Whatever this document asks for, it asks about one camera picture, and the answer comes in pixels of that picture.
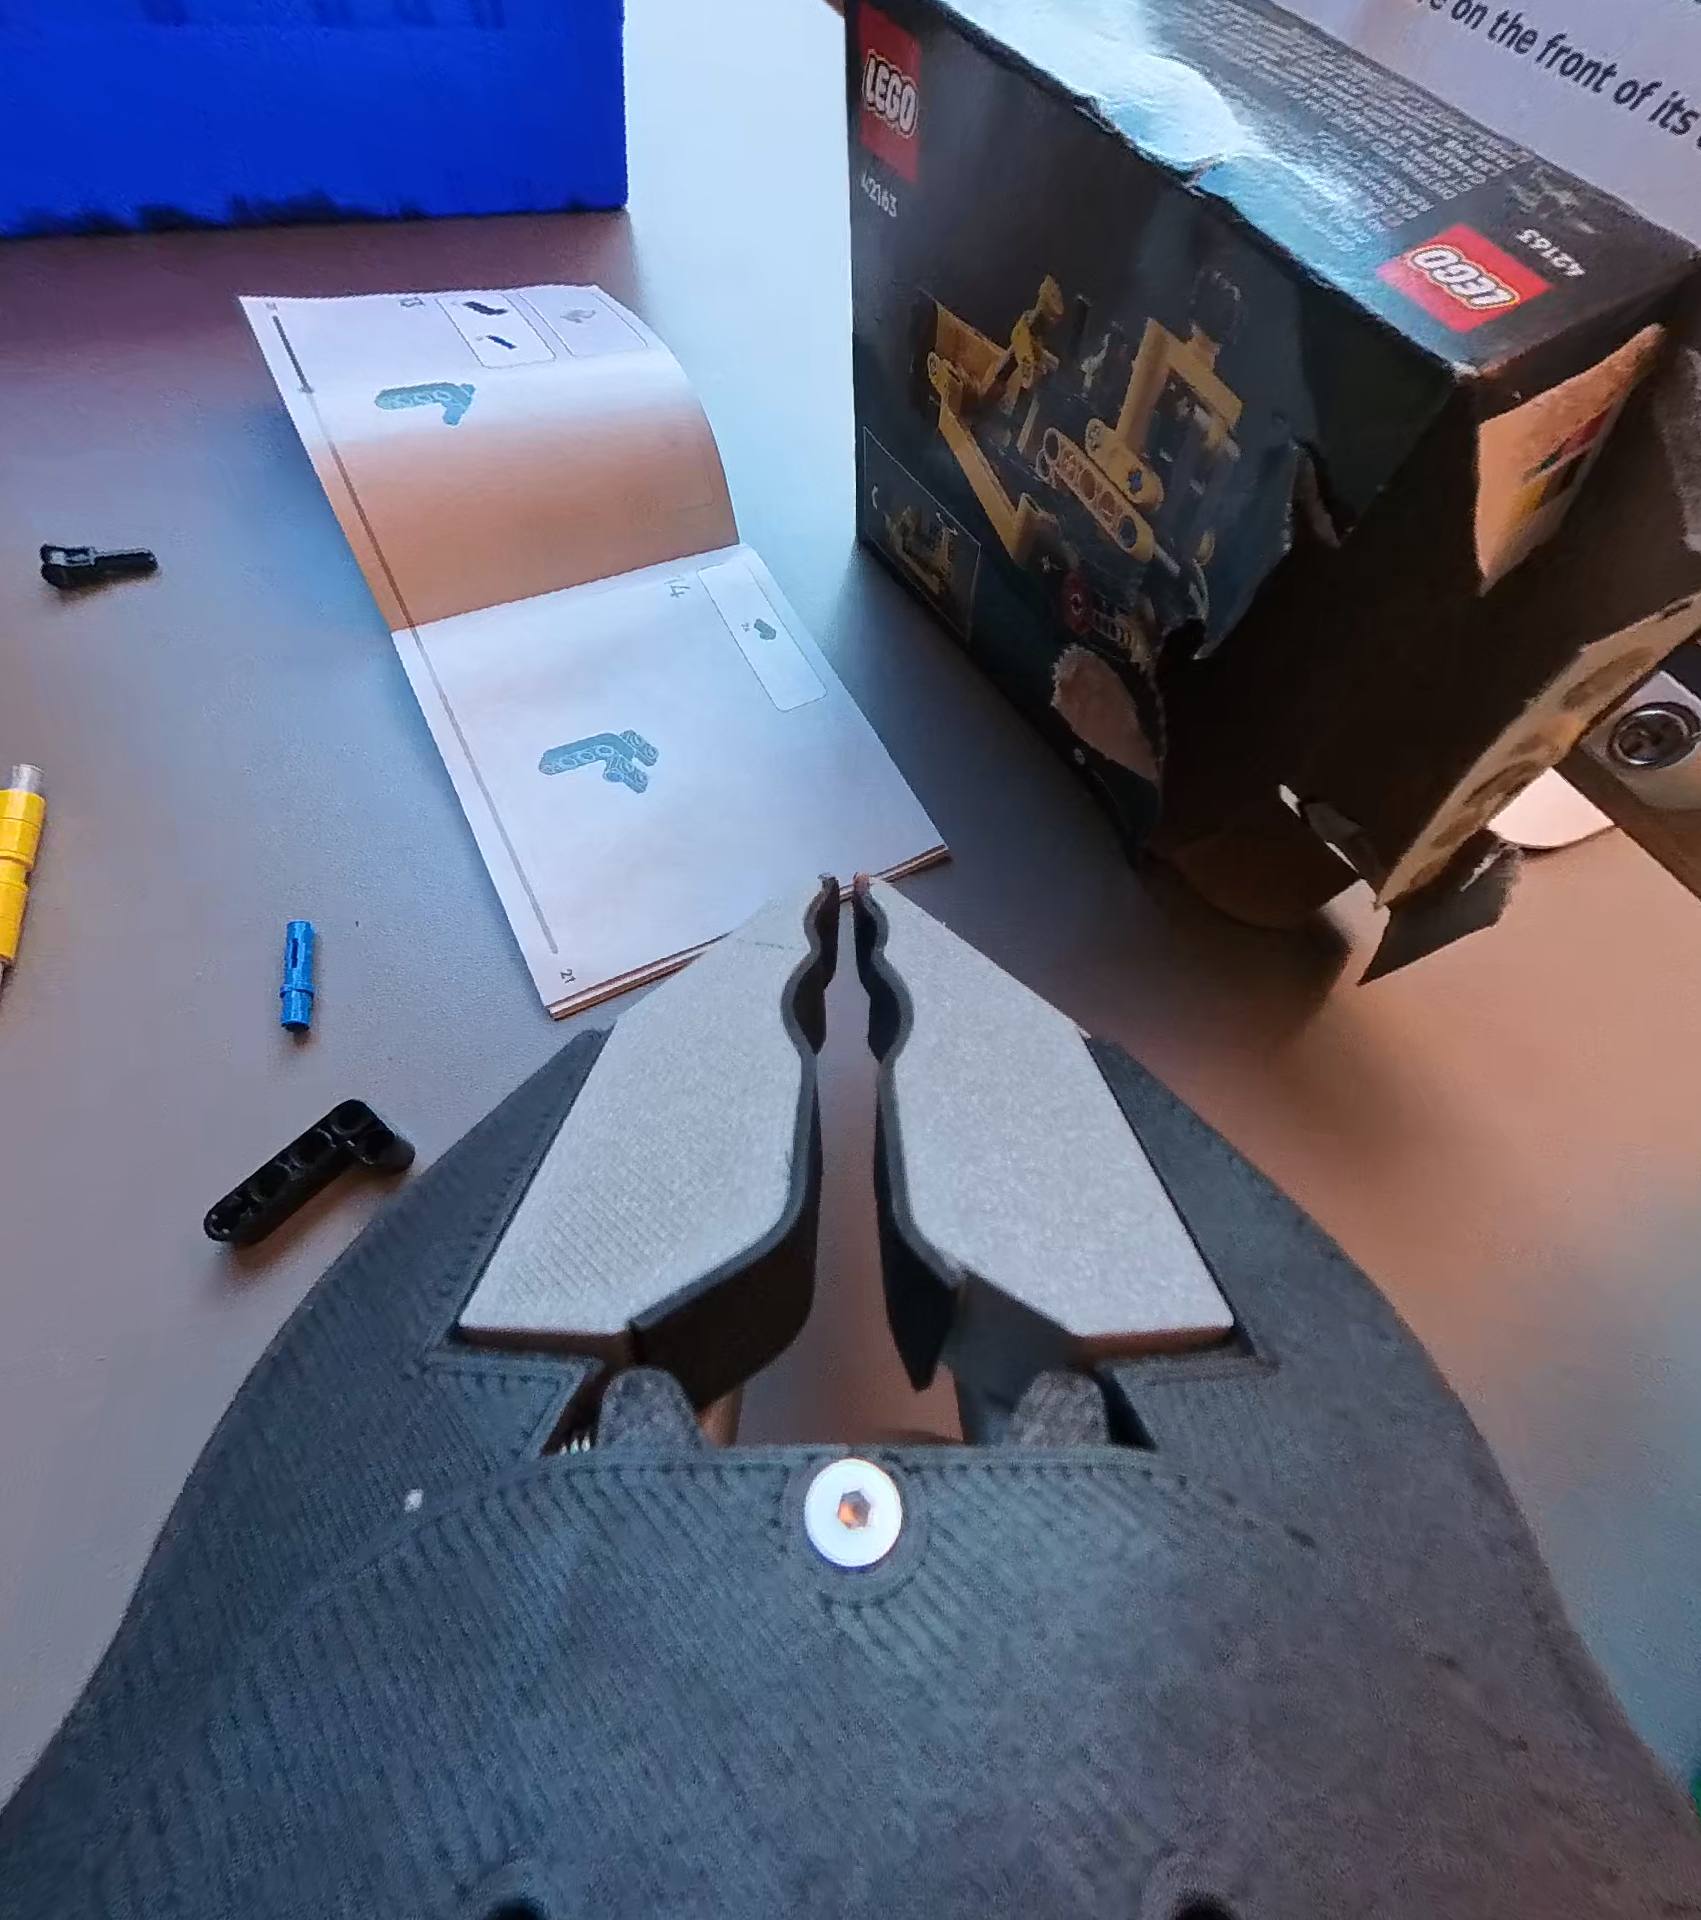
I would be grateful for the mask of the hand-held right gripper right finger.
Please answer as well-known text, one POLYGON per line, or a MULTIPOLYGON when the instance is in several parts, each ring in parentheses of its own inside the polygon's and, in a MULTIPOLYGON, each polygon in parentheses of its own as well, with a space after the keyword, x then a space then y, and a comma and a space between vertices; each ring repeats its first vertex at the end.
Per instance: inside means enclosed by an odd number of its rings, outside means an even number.
POLYGON ((889 1328, 968 1444, 1046 1375, 1226 1348, 1234 1308, 1088 1036, 890 881, 855 889, 889 1328))

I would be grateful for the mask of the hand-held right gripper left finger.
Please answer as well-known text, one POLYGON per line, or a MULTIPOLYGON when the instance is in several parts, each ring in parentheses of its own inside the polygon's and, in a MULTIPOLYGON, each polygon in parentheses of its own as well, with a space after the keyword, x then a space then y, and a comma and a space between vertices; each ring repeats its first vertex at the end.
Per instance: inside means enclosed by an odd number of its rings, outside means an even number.
POLYGON ((838 911, 820 876, 615 1021, 458 1311, 464 1341, 651 1368, 694 1408, 792 1345, 838 911))

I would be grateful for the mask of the black angled lego beam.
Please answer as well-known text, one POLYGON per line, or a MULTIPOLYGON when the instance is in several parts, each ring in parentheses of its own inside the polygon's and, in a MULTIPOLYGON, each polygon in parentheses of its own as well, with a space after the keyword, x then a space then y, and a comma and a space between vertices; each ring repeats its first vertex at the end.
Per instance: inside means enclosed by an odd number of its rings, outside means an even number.
POLYGON ((202 1219, 206 1238, 251 1246, 322 1195, 344 1174, 399 1175, 414 1164, 414 1143, 359 1097, 339 1101, 236 1188, 202 1219))

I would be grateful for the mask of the black lego set box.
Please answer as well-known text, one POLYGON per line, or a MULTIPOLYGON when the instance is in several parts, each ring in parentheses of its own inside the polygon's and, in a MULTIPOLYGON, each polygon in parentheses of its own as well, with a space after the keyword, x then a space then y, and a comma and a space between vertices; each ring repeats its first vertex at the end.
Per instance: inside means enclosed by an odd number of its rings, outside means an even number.
POLYGON ((1701 640, 1701 249, 1288 3, 841 3, 858 535, 1126 851, 1370 980, 1701 640))

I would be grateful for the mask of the open instruction booklet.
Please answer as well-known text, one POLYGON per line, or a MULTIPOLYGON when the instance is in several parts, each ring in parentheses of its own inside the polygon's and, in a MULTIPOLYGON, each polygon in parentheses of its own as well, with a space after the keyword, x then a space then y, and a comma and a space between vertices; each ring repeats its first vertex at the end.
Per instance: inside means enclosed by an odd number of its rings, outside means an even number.
POLYGON ((238 308, 552 1018, 820 876, 949 856, 635 312, 594 283, 238 308))

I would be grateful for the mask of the silver monitor stand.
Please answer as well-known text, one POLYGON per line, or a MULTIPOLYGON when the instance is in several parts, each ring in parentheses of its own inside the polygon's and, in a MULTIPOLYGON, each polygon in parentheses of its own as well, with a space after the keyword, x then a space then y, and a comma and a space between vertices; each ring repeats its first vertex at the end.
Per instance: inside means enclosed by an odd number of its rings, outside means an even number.
POLYGON ((1701 635, 1606 709, 1580 750, 1656 810, 1701 810, 1701 635))

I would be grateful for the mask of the white printed sign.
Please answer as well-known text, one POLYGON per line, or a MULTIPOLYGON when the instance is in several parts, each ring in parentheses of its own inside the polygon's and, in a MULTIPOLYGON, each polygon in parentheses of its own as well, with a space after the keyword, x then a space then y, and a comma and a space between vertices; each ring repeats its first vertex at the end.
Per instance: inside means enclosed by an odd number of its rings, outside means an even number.
POLYGON ((1701 2, 1312 2, 1296 12, 1701 240, 1701 2))

